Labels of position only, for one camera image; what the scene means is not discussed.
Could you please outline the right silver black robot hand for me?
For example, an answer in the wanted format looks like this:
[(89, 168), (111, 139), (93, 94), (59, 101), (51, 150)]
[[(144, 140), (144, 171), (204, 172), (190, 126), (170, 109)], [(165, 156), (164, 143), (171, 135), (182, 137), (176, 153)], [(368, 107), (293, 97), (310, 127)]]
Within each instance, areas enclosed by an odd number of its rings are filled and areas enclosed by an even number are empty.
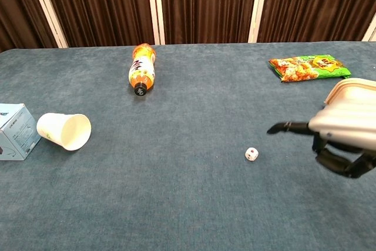
[(307, 122), (285, 121), (267, 130), (313, 137), (316, 161), (329, 171), (358, 179), (375, 168), (375, 103), (332, 102)]

